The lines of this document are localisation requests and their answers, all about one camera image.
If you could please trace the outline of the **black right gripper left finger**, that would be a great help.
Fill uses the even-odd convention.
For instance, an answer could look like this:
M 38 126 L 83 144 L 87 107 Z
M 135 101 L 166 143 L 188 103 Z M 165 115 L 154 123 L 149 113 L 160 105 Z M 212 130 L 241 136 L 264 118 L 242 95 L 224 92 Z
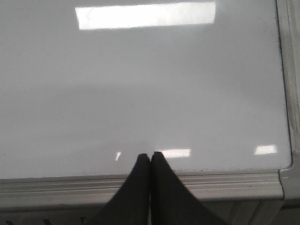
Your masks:
M 149 214 L 150 160 L 140 154 L 113 198 L 90 220 L 91 225 L 146 225 Z

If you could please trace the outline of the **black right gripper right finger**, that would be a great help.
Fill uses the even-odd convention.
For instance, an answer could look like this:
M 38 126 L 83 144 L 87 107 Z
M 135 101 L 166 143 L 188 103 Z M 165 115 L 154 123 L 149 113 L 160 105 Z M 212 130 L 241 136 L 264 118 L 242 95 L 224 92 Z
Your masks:
M 183 185 L 161 152 L 151 159 L 153 225 L 226 225 Z

